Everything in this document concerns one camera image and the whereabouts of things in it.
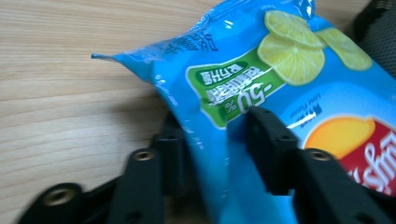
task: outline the black plastic part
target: black plastic part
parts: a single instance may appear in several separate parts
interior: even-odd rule
[[[126,165],[114,194],[108,224],[163,224],[161,158],[157,150],[139,149]]]
[[[290,152],[298,139],[269,110],[251,107],[247,112],[247,150],[268,191],[287,195],[294,173]]]
[[[295,160],[293,203],[300,223],[393,223],[329,153],[299,150]]]
[[[378,191],[364,188],[368,195],[378,204],[378,206],[396,223],[396,198],[384,195]]]
[[[286,194],[294,189],[299,223],[393,223],[332,155],[319,149],[300,150],[297,142],[273,113],[249,109],[247,150],[270,192]]]
[[[105,223],[110,209],[110,203],[114,196],[114,191],[119,183],[117,177],[90,192],[84,193],[84,204],[81,209],[81,224],[103,224]]]
[[[180,196],[186,191],[185,171],[187,159],[183,132],[172,113],[168,113],[150,147],[161,153],[163,164],[163,195]]]
[[[22,215],[20,224],[70,224],[78,222],[83,201],[80,185],[63,183],[40,194]]]

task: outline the metal bolt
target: metal bolt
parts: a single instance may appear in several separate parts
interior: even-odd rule
[[[141,151],[134,154],[134,159],[136,161],[149,161],[155,157],[155,154],[149,151]]]
[[[76,196],[74,189],[56,189],[46,195],[43,204],[46,206],[55,206],[70,202]]]
[[[329,161],[332,158],[327,153],[318,150],[310,150],[309,155],[317,161]]]

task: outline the potato chip bag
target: potato chip bag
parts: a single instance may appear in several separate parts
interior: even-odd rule
[[[396,195],[396,82],[314,14],[312,0],[227,0],[187,33],[93,58],[151,83],[188,138],[213,223],[295,223],[291,196],[265,190],[244,114],[265,107],[330,151],[353,180]]]

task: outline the wooden surface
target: wooden surface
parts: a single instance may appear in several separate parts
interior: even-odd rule
[[[91,53],[181,34],[218,2],[0,0],[0,223],[54,184],[103,184],[158,131],[153,88]],[[317,13],[345,28],[367,2],[318,0]]]

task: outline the lime slice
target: lime slice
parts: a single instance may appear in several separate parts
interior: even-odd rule
[[[274,35],[266,36],[257,49],[259,58],[272,66],[287,83],[300,86],[311,82],[322,70],[322,49],[304,48]]]
[[[265,13],[265,26],[273,35],[310,48],[323,48],[320,39],[309,29],[306,21],[289,13],[271,10]]]
[[[335,51],[347,68],[355,71],[364,71],[373,65],[370,56],[341,31],[335,28],[328,28],[316,32],[316,34]]]

